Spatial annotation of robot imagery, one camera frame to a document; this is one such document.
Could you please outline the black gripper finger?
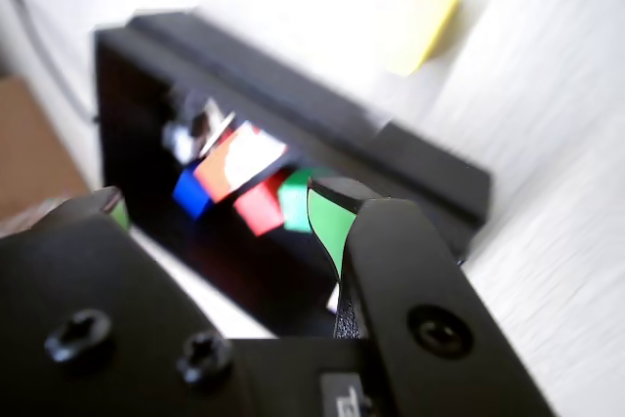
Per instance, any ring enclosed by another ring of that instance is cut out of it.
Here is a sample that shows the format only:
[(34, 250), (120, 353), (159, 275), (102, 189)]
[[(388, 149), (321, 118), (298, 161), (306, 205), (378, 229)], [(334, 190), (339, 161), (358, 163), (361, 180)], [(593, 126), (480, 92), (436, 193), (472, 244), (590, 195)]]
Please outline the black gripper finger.
[(240, 416), (229, 347), (114, 217), (113, 188), (1, 242), (5, 416)]
[(308, 199), (354, 216), (340, 278), (353, 290), (396, 415), (552, 415), (416, 203), (326, 177), (309, 181)]

